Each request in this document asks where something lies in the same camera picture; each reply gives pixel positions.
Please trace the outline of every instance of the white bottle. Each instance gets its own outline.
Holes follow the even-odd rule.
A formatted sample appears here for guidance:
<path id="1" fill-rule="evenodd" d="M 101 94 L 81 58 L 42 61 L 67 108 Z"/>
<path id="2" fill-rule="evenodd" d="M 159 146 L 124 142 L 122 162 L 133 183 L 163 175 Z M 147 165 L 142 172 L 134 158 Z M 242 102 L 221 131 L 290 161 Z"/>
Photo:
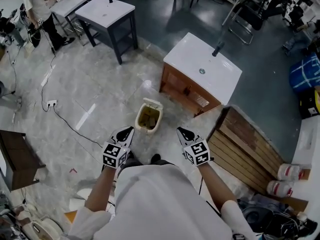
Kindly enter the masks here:
<path id="1" fill-rule="evenodd" d="M 279 181 L 297 182 L 303 176 L 302 168 L 299 165 L 284 163 L 280 165 L 277 178 Z"/>
<path id="2" fill-rule="evenodd" d="M 271 196 L 285 198 L 291 196 L 292 186 L 290 182 L 272 180 L 266 187 L 266 191 Z"/>

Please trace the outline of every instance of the gray tiled floor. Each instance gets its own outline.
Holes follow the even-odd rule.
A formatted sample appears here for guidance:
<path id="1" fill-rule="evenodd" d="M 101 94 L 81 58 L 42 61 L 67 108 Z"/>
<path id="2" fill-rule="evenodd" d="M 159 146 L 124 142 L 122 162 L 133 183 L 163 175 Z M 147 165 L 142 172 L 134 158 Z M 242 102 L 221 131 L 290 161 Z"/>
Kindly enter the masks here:
<path id="1" fill-rule="evenodd" d="M 11 57 L 16 56 L 17 51 L 14 46 L 9 48 Z M 27 141 L 46 164 L 46 178 L 26 188 L 28 202 L 67 230 L 69 225 L 63 213 L 69 211 L 69 200 L 77 190 L 84 185 L 87 187 L 88 182 L 94 183 L 99 176 L 102 168 L 101 148 L 73 132 L 52 108 L 48 112 L 42 110 L 41 84 L 51 69 L 53 58 L 46 39 L 42 38 L 29 57 L 24 58 L 24 55 L 22 49 L 15 64 L 17 94 L 22 95 L 23 105 L 14 125 L 5 130 L 26 133 Z M 52 61 L 54 69 L 45 86 L 43 100 L 58 100 L 57 113 L 73 128 L 95 106 L 78 132 L 100 145 L 113 130 L 134 126 L 143 98 L 161 102 L 163 118 L 159 129 L 153 135 L 136 130 L 131 149 L 145 164 L 155 153 L 161 154 L 164 159 L 179 166 L 198 190 L 200 174 L 182 156 L 176 128 L 191 127 L 206 138 L 222 108 L 217 107 L 193 118 L 179 103 L 157 91 L 162 73 L 160 61 L 142 50 L 130 51 L 122 59 L 124 63 L 119 65 L 113 51 L 103 44 L 93 48 L 88 43 L 82 47 L 75 41 L 63 47 Z M 0 61 L 0 67 L 1 81 L 12 90 L 14 73 L 8 56 Z M 212 166 L 238 196 L 250 193 L 242 182 L 228 172 L 215 164 Z M 0 186 L 6 189 L 2 179 Z M 205 186 L 201 195 L 210 201 Z M 22 202 L 20 190 L 13 191 L 9 196 L 15 206 Z"/>

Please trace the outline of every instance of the power strip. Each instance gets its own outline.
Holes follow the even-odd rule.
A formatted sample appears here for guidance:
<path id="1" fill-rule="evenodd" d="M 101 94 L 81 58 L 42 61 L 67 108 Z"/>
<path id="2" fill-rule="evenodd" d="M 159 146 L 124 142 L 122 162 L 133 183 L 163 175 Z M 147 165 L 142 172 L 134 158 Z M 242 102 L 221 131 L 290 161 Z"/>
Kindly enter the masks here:
<path id="1" fill-rule="evenodd" d="M 57 101 L 56 99 L 49 100 L 49 101 L 46 103 L 46 105 L 47 105 L 48 108 L 51 108 L 51 107 L 53 107 L 53 106 L 57 106 L 57 104 L 58 104 L 58 101 Z"/>

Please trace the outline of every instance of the white shirt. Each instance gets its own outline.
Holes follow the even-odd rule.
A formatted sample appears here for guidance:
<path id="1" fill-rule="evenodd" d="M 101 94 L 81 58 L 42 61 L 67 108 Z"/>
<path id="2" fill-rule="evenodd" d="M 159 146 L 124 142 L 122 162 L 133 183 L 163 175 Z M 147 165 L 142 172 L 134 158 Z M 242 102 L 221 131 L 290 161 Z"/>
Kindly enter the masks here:
<path id="1" fill-rule="evenodd" d="M 82 240 L 231 240 L 255 234 L 238 204 L 227 201 L 221 218 L 198 195 L 175 165 L 124 169 L 114 192 L 115 217 L 107 211 L 77 211 L 69 239 Z"/>
<path id="2" fill-rule="evenodd" d="M 32 9 L 36 20 L 42 19 L 45 22 L 51 15 L 45 0 L 23 0 L 23 3 L 26 11 Z"/>

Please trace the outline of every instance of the wooden pallet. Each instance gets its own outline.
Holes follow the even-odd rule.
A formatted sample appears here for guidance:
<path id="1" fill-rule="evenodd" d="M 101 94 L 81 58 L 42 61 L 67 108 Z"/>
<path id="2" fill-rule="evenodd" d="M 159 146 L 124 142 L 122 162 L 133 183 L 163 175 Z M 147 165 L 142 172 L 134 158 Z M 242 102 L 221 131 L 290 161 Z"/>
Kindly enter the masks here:
<path id="1" fill-rule="evenodd" d="M 218 165 L 263 195 L 284 163 L 264 137 L 232 107 L 223 110 L 208 145 Z"/>

